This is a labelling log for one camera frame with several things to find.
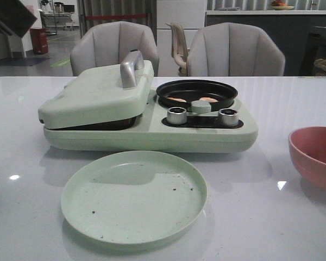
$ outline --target office chair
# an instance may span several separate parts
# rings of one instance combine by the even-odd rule
[[[187,56],[188,49],[184,29],[178,23],[166,23],[172,30],[172,58],[179,66],[179,75],[188,76],[187,71]]]
[[[282,76],[285,56],[261,28],[220,23],[198,30],[187,69],[189,76]]]
[[[120,64],[134,49],[151,61],[157,76],[158,49],[149,27],[124,21],[99,24],[88,30],[71,51],[72,73],[78,76],[86,69]]]

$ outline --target silver knob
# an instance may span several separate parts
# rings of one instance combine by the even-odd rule
[[[232,109],[221,109],[218,111],[218,121],[221,126],[236,126],[239,121],[238,112]]]
[[[167,113],[167,121],[171,124],[182,125],[187,122],[187,111],[182,107],[171,107]]]

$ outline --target sandwich maker lid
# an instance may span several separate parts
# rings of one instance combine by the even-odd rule
[[[135,70],[137,85],[123,88],[120,64],[91,68],[68,83],[38,110],[45,128],[59,129],[129,119],[143,113],[151,82],[152,64]]]

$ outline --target red trash bin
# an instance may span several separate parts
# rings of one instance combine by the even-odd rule
[[[48,52],[45,28],[31,28],[30,37],[32,38],[33,51],[35,54]]]

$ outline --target mint green appliance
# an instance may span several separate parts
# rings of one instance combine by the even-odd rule
[[[255,142],[258,125],[238,98],[227,110],[237,112],[240,127],[164,124],[170,109],[151,90],[152,79],[151,62],[142,60],[140,52],[130,53],[120,65],[84,71],[39,108],[47,141],[66,150],[202,153],[241,152]],[[198,102],[196,110],[180,109],[188,119],[219,122],[220,112],[208,105]]]

